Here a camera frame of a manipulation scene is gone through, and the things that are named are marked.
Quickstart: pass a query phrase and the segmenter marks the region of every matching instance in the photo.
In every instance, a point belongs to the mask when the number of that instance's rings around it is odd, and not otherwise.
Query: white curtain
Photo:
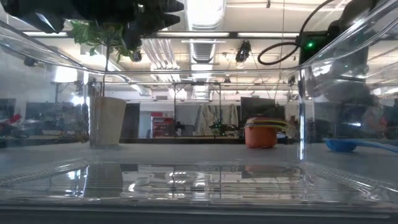
[[[234,124],[238,126],[238,112],[235,105],[225,105],[221,106],[221,114],[223,118],[223,124]],[[211,136],[211,128],[209,126],[213,125],[220,119],[220,107],[216,105],[203,104],[201,105],[197,131],[200,135]]]

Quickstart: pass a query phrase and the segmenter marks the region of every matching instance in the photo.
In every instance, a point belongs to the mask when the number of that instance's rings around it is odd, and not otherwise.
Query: orange flower pot
[[[244,138],[249,148],[271,148],[277,144],[277,130],[272,127],[246,126]]]

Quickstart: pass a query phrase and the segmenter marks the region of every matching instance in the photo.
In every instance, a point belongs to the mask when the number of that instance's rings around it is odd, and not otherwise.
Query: green light
[[[315,43],[313,41],[310,41],[310,42],[307,43],[306,48],[311,49],[313,47],[315,47]]]

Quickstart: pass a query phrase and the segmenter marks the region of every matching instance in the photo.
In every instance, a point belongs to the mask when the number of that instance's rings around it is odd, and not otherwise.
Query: plant stem
[[[109,63],[109,55],[110,55],[110,53],[109,53],[109,49],[111,48],[110,47],[110,38],[109,38],[109,36],[107,37],[107,39],[106,39],[106,63],[105,63],[105,74],[104,74],[104,77],[103,77],[103,79],[102,79],[102,84],[103,84],[103,88],[102,88],[102,96],[103,97],[105,97],[105,76],[106,76],[106,73],[108,72],[108,63]]]

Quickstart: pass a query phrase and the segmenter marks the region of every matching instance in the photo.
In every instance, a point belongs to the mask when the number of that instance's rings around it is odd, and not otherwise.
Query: red object
[[[8,121],[8,124],[13,124],[13,123],[19,121],[21,117],[22,117],[21,115],[15,114],[14,116],[12,116],[10,118],[10,120]]]
[[[271,148],[277,144],[277,130],[269,127],[246,127],[244,139],[249,148]]]
[[[173,118],[152,117],[152,138],[172,136],[174,131],[173,121]]]
[[[163,117],[163,113],[162,113],[162,112],[152,112],[152,113],[150,114],[150,116],[153,116],[153,117]]]

